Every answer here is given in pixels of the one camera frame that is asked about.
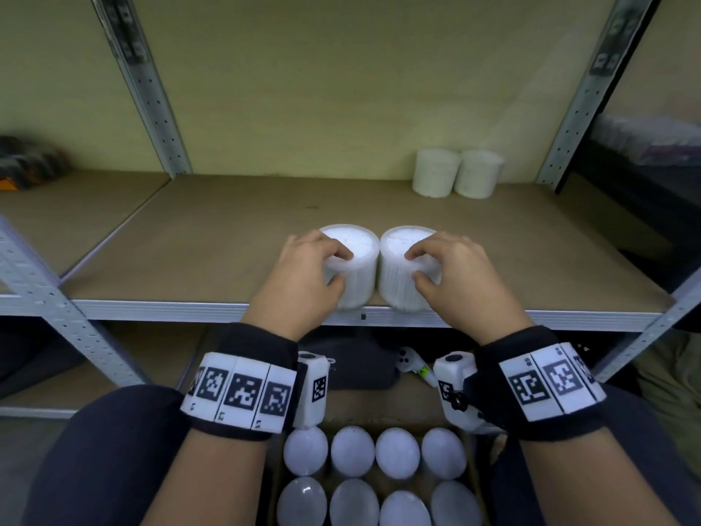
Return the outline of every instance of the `dark pants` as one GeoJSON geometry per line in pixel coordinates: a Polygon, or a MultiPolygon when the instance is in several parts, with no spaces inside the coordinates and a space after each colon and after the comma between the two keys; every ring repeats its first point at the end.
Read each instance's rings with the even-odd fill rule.
{"type": "MultiPolygon", "coordinates": [[[[606,413],[618,441],[677,520],[697,524],[671,440],[644,401],[614,388],[607,392],[606,413]]],[[[138,525],[188,432],[181,401],[172,389],[132,386],[83,408],[39,469],[23,524],[138,525]]],[[[491,493],[497,525],[544,524],[517,442],[494,465],[491,493]]]]}

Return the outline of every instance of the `yellow wall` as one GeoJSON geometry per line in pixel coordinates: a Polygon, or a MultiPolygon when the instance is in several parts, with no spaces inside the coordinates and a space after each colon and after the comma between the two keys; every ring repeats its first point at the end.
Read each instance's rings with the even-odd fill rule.
{"type": "Polygon", "coordinates": [[[0,132],[77,167],[162,168],[90,0],[1,0],[0,132]]]}
{"type": "Polygon", "coordinates": [[[614,0],[135,0],[196,172],[533,181],[614,0]]]}
{"type": "Polygon", "coordinates": [[[701,0],[662,0],[606,112],[701,121],[701,0]]]}

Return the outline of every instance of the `plastic cup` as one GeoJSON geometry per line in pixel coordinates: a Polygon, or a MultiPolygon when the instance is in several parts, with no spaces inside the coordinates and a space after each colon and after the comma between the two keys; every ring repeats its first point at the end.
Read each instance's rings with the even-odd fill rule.
{"type": "Polygon", "coordinates": [[[416,290],[411,274],[422,271],[436,284],[440,282],[441,267],[430,255],[407,260],[404,254],[413,244],[435,234],[435,230],[419,226],[401,226],[387,230],[380,239],[380,277],[378,290],[392,307],[404,312],[430,310],[428,302],[416,290]]]}
{"type": "Polygon", "coordinates": [[[472,199],[489,197],[501,175],[506,160],[501,155],[484,149],[463,151],[455,191],[472,199]]]}
{"type": "Polygon", "coordinates": [[[380,526],[431,526],[431,516],[414,493],[394,491],[382,503],[380,526]]]}
{"type": "Polygon", "coordinates": [[[403,428],[390,428],[377,438],[375,458],[387,476],[394,480],[408,480],[416,473],[421,451],[412,434],[403,428]]]}
{"type": "Polygon", "coordinates": [[[331,256],[324,262],[324,280],[327,284],[336,274],[346,276],[346,291],[338,300],[338,308],[354,309],[362,306],[375,291],[379,238],[371,230],[357,225],[329,225],[320,230],[353,252],[350,260],[331,256]]]}
{"type": "Polygon", "coordinates": [[[460,167],[460,155],[441,148],[416,151],[414,181],[411,187],[419,195],[444,198],[450,195],[460,167]]]}
{"type": "Polygon", "coordinates": [[[285,466],[295,476],[312,476],[326,463],[329,441],[318,427],[295,430],[287,437],[283,449],[285,466]]]}
{"type": "Polygon", "coordinates": [[[310,477],[295,478],[277,501],[277,524],[323,526],[326,508],[326,494],[319,482],[310,477]]]}
{"type": "Polygon", "coordinates": [[[342,482],[331,497],[332,526],[377,526],[379,516],[377,495],[367,482],[357,478],[342,482]]]}
{"type": "Polygon", "coordinates": [[[344,477],[365,476],[375,461],[370,434],[359,426],[342,428],[331,442],[331,463],[344,477]]]}
{"type": "Polygon", "coordinates": [[[475,495],[460,482],[441,482],[431,495],[435,526],[481,526],[482,512],[475,495]]]}
{"type": "Polygon", "coordinates": [[[441,480],[454,480],[465,472],[468,458],[465,445],[447,428],[433,428],[421,442],[425,468],[441,480]]]}

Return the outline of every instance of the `qr code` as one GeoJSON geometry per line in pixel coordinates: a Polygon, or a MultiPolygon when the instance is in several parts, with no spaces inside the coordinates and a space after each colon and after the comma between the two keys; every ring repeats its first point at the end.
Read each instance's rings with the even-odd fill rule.
{"type": "Polygon", "coordinates": [[[195,388],[197,388],[197,382],[200,381],[200,378],[202,378],[202,373],[205,371],[204,367],[200,367],[197,369],[197,373],[195,373],[195,378],[192,380],[192,384],[190,385],[190,389],[187,390],[188,395],[195,395],[195,388]]]}
{"type": "Polygon", "coordinates": [[[535,370],[509,377],[509,382],[522,406],[550,398],[548,389],[535,370]]]}
{"type": "Polygon", "coordinates": [[[577,367],[579,367],[579,371],[582,371],[582,374],[586,377],[590,384],[593,384],[597,381],[594,378],[594,375],[591,374],[591,371],[589,371],[589,367],[587,366],[587,364],[584,363],[581,356],[577,355],[573,359],[574,363],[577,364],[577,367]]]}
{"type": "Polygon", "coordinates": [[[312,392],[311,392],[311,401],[315,403],[317,400],[321,400],[323,397],[326,396],[326,377],[320,377],[317,380],[314,380],[312,392]]]}
{"type": "Polygon", "coordinates": [[[206,398],[207,400],[219,400],[223,383],[226,382],[228,375],[229,372],[227,370],[208,367],[197,391],[197,397],[206,398]]]}
{"type": "Polygon", "coordinates": [[[268,382],[258,413],[284,417],[290,402],[292,388],[285,384],[268,382]]]}
{"type": "Polygon", "coordinates": [[[558,395],[565,395],[584,387],[568,360],[543,365],[543,372],[558,395]]]}
{"type": "Polygon", "coordinates": [[[450,398],[453,395],[453,384],[448,382],[443,382],[443,380],[438,381],[438,387],[440,388],[440,396],[447,403],[450,402],[450,398]]]}
{"type": "Polygon", "coordinates": [[[227,406],[242,409],[254,409],[260,396],[263,380],[246,374],[234,373],[231,386],[223,399],[227,406]]]}

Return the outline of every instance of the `gray floor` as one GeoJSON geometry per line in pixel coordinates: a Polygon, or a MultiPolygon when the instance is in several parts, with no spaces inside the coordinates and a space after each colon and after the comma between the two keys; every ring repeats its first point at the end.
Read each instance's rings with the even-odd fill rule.
{"type": "Polygon", "coordinates": [[[20,524],[30,483],[66,421],[0,417],[0,517],[20,524]]]}

